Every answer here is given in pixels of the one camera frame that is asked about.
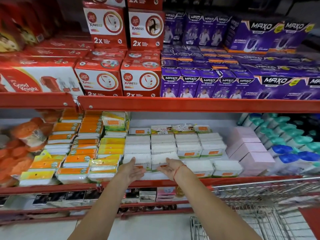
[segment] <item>hand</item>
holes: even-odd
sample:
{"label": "hand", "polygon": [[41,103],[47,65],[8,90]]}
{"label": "hand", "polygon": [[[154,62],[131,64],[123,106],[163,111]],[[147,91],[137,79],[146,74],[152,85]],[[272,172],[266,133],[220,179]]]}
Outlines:
{"label": "hand", "polygon": [[122,180],[125,180],[128,185],[130,185],[133,181],[141,179],[146,172],[146,169],[144,168],[135,167],[135,162],[136,158],[131,158],[130,162],[119,166],[118,173],[116,174],[120,175]]}
{"label": "hand", "polygon": [[157,167],[157,170],[164,173],[170,180],[174,181],[174,174],[176,170],[184,165],[181,160],[166,158],[167,166],[166,167]]}

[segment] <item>shopping cart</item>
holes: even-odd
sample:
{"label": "shopping cart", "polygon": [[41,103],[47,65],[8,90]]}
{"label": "shopping cart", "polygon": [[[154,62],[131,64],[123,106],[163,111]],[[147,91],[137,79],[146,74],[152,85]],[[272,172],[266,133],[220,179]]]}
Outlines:
{"label": "shopping cart", "polygon": [[[316,240],[299,208],[320,206],[320,177],[216,186],[212,191],[264,240]],[[209,240],[197,217],[191,239]]]}

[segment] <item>red thread bracelet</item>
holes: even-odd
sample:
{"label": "red thread bracelet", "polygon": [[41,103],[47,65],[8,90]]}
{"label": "red thread bracelet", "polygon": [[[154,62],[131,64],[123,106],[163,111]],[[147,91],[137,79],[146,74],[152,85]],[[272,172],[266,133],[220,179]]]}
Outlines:
{"label": "red thread bracelet", "polygon": [[174,172],[174,175],[173,175],[173,180],[174,180],[174,181],[176,181],[176,180],[174,179],[174,176],[176,176],[176,173],[178,172],[178,170],[179,170],[182,166],[186,166],[186,164],[180,165],[180,166],[177,168],[177,170]]}

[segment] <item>floor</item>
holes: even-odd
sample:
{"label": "floor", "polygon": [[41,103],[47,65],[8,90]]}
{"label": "floor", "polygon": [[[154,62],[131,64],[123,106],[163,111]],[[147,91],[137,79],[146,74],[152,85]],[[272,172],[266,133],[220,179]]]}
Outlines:
{"label": "floor", "polygon": [[[158,239],[186,240],[190,239],[190,216],[193,214],[145,215],[130,217],[128,220],[116,219],[108,240],[128,239],[128,233],[137,232],[141,226],[147,226],[150,234],[130,234],[131,240],[150,240],[150,236]],[[10,240],[66,240],[80,221],[59,221],[36,224],[16,224],[0,227],[0,236]]]}

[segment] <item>human arm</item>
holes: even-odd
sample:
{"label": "human arm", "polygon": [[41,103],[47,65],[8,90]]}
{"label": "human arm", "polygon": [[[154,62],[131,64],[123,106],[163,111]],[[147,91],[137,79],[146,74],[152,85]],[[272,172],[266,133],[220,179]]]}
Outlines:
{"label": "human arm", "polygon": [[260,236],[208,190],[182,161],[167,158],[167,163],[166,167],[158,167],[157,170],[177,182],[210,239],[261,240]]}
{"label": "human arm", "polygon": [[121,200],[128,186],[143,177],[145,169],[134,166],[135,158],[119,166],[118,173],[108,183],[98,201],[92,206],[68,240],[108,239]]}

